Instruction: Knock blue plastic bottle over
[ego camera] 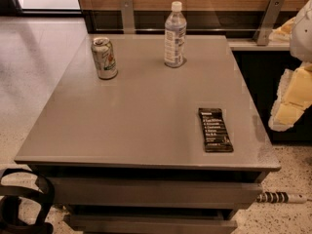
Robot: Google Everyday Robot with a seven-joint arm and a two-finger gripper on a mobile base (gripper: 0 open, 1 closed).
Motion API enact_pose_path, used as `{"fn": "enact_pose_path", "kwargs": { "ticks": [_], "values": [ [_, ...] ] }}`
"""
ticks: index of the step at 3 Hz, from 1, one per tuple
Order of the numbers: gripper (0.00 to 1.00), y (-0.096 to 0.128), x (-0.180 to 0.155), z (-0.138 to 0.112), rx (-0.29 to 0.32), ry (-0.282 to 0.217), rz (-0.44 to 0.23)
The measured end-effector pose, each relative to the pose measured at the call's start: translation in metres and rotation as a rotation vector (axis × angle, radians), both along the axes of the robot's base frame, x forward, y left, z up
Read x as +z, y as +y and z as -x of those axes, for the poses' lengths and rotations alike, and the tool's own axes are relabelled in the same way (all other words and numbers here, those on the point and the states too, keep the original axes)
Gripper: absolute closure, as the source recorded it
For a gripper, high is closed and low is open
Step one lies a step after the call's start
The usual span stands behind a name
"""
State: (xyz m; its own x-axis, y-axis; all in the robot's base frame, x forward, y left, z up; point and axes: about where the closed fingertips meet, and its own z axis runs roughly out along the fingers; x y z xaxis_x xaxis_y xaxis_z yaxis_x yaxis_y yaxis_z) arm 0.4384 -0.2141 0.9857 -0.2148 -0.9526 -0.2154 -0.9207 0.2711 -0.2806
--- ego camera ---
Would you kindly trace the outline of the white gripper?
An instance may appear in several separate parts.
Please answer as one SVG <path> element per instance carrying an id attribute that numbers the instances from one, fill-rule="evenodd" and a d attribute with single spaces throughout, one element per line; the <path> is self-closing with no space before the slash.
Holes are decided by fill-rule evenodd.
<path id="1" fill-rule="evenodd" d="M 296 70 L 286 69 L 279 82 L 268 126 L 273 131 L 283 132 L 292 128 L 312 105 L 312 0 L 295 18 L 273 29 L 269 40 L 290 41 L 291 55 L 305 61 Z"/>

